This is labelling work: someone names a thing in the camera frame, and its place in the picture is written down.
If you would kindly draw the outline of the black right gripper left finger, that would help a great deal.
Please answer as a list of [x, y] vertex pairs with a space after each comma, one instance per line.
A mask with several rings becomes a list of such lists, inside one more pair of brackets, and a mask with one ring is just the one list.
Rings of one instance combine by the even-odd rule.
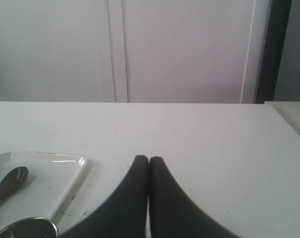
[[137, 155], [114, 192], [88, 217], [60, 238], [144, 238], [149, 160]]

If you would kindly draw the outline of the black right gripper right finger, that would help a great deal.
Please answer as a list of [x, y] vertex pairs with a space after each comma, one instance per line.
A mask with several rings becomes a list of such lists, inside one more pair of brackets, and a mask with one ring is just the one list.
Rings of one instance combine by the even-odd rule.
[[149, 217], [153, 238], [236, 238], [182, 190], [163, 158], [149, 162]]

